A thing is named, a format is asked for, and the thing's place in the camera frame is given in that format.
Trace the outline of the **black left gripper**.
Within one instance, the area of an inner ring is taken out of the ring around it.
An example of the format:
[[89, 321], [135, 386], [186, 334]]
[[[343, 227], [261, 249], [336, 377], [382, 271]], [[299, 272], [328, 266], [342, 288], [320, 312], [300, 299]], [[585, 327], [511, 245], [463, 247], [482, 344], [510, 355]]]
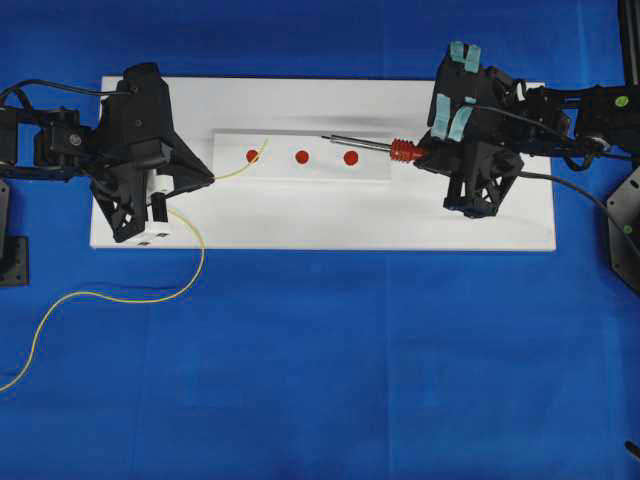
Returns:
[[118, 244], [151, 245], [171, 233], [167, 197], [208, 187], [211, 170], [178, 136], [158, 66], [127, 68], [101, 102], [91, 192]]

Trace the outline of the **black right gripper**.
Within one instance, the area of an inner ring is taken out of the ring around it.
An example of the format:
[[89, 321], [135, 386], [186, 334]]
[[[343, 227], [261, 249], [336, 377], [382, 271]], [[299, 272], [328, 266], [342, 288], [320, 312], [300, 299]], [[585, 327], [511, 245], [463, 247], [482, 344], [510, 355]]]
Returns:
[[524, 99], [525, 82], [483, 67], [481, 48], [449, 43], [434, 83], [427, 125], [413, 165], [451, 173], [444, 208], [480, 219], [494, 217], [523, 168], [521, 156], [489, 143], [509, 140], [504, 113]]

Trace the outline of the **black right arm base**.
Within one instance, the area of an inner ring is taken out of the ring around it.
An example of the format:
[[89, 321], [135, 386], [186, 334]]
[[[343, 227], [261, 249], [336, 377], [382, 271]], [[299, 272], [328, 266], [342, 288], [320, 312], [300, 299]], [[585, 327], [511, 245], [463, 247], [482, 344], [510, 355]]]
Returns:
[[614, 273], [639, 294], [639, 168], [608, 197], [609, 260]]

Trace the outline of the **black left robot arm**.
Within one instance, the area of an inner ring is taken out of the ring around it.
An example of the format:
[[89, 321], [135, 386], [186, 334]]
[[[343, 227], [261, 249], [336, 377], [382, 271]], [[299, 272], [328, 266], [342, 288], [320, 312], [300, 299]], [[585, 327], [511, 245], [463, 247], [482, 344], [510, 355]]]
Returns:
[[149, 222], [167, 221], [167, 199], [212, 185], [214, 174], [175, 131], [170, 92], [154, 63], [126, 69], [113, 91], [99, 92], [97, 127], [76, 110], [34, 108], [19, 82], [2, 91], [20, 104], [1, 106], [1, 175], [68, 181], [90, 178], [90, 189], [123, 243]]

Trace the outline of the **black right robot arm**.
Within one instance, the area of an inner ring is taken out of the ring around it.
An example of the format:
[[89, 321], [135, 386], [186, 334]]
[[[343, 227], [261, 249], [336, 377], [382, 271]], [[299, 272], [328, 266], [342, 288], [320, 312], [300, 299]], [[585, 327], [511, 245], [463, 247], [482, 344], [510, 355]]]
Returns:
[[524, 168], [526, 155], [557, 157], [572, 171], [598, 157], [639, 158], [639, 89], [529, 87], [481, 63], [475, 44], [453, 41], [441, 62], [428, 130], [414, 165], [448, 178], [444, 207], [490, 217]]

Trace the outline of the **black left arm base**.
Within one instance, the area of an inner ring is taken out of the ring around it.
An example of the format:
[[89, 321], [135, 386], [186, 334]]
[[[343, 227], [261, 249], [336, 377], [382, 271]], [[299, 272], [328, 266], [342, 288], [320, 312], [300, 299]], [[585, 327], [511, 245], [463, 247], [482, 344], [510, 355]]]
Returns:
[[10, 187], [1, 181], [1, 271], [2, 288], [29, 284], [29, 244], [26, 236], [8, 234]]

